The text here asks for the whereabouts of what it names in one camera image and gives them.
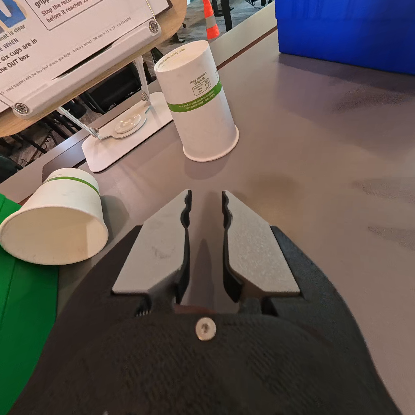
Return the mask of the green plastic bin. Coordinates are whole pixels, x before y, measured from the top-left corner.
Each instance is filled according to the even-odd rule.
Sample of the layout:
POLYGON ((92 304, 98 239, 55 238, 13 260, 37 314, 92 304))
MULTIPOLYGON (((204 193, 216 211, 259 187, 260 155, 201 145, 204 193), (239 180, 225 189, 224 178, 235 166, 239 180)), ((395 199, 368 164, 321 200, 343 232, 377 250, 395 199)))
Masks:
POLYGON ((38 226, 18 230, 17 257, 1 248, 0 412, 7 414, 28 383, 56 320, 58 266, 38 226))

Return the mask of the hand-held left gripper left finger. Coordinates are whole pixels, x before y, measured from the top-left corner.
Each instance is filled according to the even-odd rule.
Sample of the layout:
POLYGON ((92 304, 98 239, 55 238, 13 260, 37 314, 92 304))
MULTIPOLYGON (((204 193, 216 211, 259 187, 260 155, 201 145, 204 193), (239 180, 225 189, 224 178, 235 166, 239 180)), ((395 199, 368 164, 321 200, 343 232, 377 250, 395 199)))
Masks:
POLYGON ((181 303, 190 280, 191 203, 192 192, 185 189, 143 223, 112 287, 114 294, 153 299, 169 291, 181 303))

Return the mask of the white sheet holder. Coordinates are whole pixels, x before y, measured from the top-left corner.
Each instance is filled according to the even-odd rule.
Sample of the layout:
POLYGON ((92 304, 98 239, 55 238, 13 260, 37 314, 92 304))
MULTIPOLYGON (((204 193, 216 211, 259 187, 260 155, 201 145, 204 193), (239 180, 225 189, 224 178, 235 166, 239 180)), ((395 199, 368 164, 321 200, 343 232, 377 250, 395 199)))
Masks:
POLYGON ((1 111, 8 107, 16 117, 34 123, 103 80, 105 73, 119 70, 123 61, 137 57, 161 33, 160 24, 152 18, 75 63, 74 58, 103 39, 104 32, 98 33, 14 80, 1 91, 1 111))

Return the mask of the dark green chair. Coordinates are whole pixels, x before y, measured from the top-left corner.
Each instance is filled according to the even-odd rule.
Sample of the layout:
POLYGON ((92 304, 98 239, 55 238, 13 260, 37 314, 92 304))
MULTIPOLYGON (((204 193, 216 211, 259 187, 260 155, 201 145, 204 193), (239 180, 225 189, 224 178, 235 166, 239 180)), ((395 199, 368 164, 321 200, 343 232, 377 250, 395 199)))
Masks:
POLYGON ((22 169, 23 167, 12 159, 2 154, 0 155, 0 183, 3 183, 22 169))

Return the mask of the orange traffic cone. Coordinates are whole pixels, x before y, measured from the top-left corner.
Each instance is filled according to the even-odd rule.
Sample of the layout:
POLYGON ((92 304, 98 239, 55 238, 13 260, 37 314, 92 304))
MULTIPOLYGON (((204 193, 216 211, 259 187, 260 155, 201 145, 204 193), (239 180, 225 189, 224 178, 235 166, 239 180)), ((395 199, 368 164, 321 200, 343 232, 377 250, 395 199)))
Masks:
POLYGON ((216 24, 216 19, 212 5, 209 0, 203 0, 203 11, 205 17, 206 35, 208 42, 213 41, 220 35, 219 28, 216 24))

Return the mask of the blue plastic bin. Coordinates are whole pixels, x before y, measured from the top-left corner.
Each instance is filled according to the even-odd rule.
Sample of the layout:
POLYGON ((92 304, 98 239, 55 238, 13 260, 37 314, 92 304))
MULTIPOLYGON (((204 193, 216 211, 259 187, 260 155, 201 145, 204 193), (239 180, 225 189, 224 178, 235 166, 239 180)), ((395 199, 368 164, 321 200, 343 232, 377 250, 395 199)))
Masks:
POLYGON ((415 74, 413 0, 275 1, 279 51, 415 74))

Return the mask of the white paper cup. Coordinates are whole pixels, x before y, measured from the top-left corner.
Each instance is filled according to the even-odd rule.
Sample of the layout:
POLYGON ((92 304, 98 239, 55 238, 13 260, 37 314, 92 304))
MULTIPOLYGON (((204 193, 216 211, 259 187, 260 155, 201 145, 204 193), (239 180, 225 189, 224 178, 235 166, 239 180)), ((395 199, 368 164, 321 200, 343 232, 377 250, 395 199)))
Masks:
POLYGON ((63 168, 6 217, 1 247, 30 263, 61 266, 89 259, 108 241, 99 185, 91 174, 63 168))
POLYGON ((208 162, 230 153, 239 130, 206 40, 184 44, 161 58, 155 75, 172 114, 184 155, 208 162))

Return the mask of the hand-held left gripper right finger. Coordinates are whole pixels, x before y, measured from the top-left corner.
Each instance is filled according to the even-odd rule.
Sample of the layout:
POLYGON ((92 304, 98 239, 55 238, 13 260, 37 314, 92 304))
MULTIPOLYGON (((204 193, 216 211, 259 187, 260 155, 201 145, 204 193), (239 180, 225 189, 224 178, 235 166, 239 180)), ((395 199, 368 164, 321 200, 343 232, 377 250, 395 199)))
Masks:
POLYGON ((223 284, 234 303, 292 298, 300 288, 270 224, 230 191, 222 191, 223 284))

